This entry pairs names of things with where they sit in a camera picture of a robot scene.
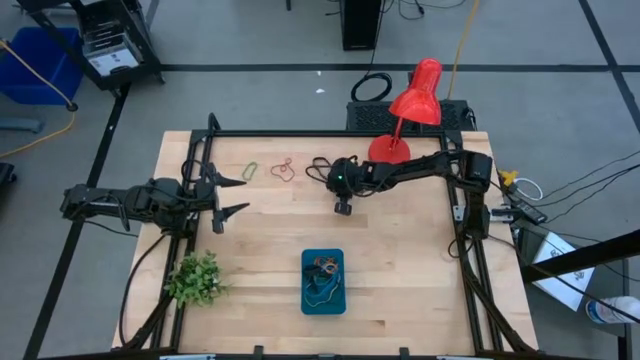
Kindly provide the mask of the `red desk lamp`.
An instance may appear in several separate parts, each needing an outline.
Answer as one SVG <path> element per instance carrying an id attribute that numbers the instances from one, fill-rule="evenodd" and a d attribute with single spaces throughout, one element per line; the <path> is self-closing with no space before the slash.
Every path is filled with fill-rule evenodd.
<path id="1" fill-rule="evenodd" d="M 401 139 L 405 122 L 429 126 L 441 124 L 441 106 L 436 97 L 441 74 L 442 64 L 434 58 L 425 58 L 417 64 L 409 86 L 389 108 L 397 117 L 396 127 L 391 135 L 379 136 L 371 142 L 370 161 L 397 164 L 410 159 L 409 145 Z"/>

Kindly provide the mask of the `green artificial plant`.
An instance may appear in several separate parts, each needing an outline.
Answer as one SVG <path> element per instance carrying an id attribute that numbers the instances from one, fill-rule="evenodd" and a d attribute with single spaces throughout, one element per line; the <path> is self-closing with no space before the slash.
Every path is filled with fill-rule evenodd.
<path id="1" fill-rule="evenodd" d="M 176 300 L 177 306 L 212 306 L 217 298 L 228 295 L 230 285 L 224 284 L 216 254 L 204 253 L 186 255 L 170 272 L 164 289 Z"/>

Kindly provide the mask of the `blue floor storage bin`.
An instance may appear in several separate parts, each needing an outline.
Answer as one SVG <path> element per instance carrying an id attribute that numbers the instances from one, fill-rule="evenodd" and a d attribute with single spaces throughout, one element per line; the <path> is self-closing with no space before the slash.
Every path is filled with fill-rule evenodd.
<path id="1" fill-rule="evenodd" d="M 23 27 L 9 47 L 36 73 L 72 100 L 84 76 L 81 68 L 40 27 Z M 26 105 L 61 105 L 66 101 L 10 53 L 0 57 L 0 93 Z"/>

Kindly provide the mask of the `grey stand foot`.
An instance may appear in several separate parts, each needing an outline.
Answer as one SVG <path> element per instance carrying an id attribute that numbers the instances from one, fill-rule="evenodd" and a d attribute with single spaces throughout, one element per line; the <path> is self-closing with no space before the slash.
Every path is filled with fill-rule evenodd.
<path id="1" fill-rule="evenodd" d="M 0 117 L 0 130 L 28 131 L 37 134 L 40 133 L 42 129 L 43 123 L 39 120 L 29 118 Z"/>

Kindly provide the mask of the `black computer tower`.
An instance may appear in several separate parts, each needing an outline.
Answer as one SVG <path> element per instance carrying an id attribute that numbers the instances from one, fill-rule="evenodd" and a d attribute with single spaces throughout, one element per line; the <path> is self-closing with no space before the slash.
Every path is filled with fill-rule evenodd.
<path id="1" fill-rule="evenodd" d="M 374 50 L 382 0 L 339 0 L 344 51 Z"/>

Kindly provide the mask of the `black diagonal beam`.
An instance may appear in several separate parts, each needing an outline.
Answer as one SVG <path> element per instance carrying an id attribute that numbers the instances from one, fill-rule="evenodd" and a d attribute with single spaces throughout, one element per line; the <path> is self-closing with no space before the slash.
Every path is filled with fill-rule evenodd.
<path id="1" fill-rule="evenodd" d="M 525 283 L 640 255 L 640 229 L 521 268 Z"/>

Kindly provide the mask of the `black perforated case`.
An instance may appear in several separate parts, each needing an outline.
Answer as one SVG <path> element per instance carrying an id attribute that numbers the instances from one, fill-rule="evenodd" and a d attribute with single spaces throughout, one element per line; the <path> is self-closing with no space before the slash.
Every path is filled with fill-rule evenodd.
<path id="1" fill-rule="evenodd" d="M 347 130 L 384 131 L 394 130 L 398 118 L 389 111 L 391 103 L 349 102 L 347 104 Z M 403 132 L 475 131 L 475 115 L 465 100 L 441 100 L 441 123 L 425 125 L 405 120 Z"/>

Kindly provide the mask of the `black caster wheel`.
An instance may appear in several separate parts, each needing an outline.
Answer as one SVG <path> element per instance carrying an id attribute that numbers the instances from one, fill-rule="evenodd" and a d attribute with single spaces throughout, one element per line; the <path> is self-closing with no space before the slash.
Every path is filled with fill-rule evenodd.
<path id="1" fill-rule="evenodd" d="M 15 167 L 10 163 L 0 162 L 0 194 L 16 180 Z"/>

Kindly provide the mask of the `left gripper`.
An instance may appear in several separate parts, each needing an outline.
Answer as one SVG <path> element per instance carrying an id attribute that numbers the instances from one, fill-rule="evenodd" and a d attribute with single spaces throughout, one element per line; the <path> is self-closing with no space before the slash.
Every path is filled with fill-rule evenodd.
<path id="1" fill-rule="evenodd" d="M 215 172 L 212 176 L 207 175 L 197 179 L 193 184 L 193 211 L 219 211 L 219 219 L 227 221 L 235 213 L 249 206 L 249 203 L 240 203 L 227 207 L 220 206 L 219 197 L 217 195 L 217 187 L 235 187 L 245 185 L 242 180 L 229 179 Z"/>

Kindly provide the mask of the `black metal equipment cart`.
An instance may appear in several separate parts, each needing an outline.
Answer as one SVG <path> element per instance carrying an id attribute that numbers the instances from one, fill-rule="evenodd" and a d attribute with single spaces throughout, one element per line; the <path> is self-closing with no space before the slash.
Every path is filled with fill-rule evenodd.
<path id="1" fill-rule="evenodd" d="M 99 89 L 117 95 L 122 86 L 153 76 L 165 82 L 159 57 L 153 47 L 147 18 L 139 0 L 16 0 L 43 28 L 60 48 L 81 68 Z M 45 14 L 47 10 L 65 6 L 76 14 L 79 43 L 74 45 Z M 128 49 L 138 60 L 135 68 L 123 68 L 109 76 L 101 76 L 87 56 L 116 49 Z"/>

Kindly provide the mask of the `white roll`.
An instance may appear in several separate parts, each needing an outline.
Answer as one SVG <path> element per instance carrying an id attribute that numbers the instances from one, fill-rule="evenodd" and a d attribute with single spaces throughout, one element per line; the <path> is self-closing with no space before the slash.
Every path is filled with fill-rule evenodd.
<path id="1" fill-rule="evenodd" d="M 640 321 L 640 299 L 632 296 L 619 296 L 601 299 L 601 302 L 616 308 L 616 311 L 595 300 L 585 305 L 588 317 L 598 324 L 637 323 Z"/>

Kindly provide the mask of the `white printed box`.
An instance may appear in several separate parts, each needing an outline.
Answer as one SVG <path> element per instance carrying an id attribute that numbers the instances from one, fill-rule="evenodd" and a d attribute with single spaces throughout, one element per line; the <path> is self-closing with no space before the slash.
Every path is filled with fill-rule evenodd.
<path id="1" fill-rule="evenodd" d="M 576 250 L 576 247 L 553 232 L 547 233 L 539 245 L 532 263 L 537 264 Z M 577 288 L 574 290 L 557 278 L 548 278 L 534 282 L 539 289 L 576 312 L 583 300 L 582 293 L 587 289 L 595 268 L 587 268 L 560 275 L 560 278 Z"/>

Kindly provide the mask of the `white label sheet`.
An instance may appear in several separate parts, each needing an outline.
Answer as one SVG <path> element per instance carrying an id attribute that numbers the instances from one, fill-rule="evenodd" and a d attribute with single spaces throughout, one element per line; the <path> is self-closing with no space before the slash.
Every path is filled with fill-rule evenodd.
<path id="1" fill-rule="evenodd" d="M 135 68 L 138 60 L 128 49 L 116 49 L 103 54 L 90 54 L 87 56 L 90 64 L 103 77 L 109 76 L 123 68 Z"/>

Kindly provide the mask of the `black power strip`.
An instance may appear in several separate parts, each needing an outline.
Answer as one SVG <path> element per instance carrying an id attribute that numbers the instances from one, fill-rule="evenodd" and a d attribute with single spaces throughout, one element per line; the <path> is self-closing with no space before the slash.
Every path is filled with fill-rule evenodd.
<path id="1" fill-rule="evenodd" d="M 524 200 L 510 199 L 506 204 L 490 210 L 491 220 L 513 222 L 524 218 L 534 225 L 544 223 L 548 217 Z"/>

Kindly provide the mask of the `red rubber band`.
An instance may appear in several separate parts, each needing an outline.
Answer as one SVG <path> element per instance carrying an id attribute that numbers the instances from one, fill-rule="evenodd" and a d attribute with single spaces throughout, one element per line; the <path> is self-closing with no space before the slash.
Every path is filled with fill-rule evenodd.
<path id="1" fill-rule="evenodd" d="M 283 182 L 290 182 L 296 176 L 292 167 L 292 159 L 285 158 L 281 164 L 274 165 L 270 168 L 270 174 L 279 178 Z"/>

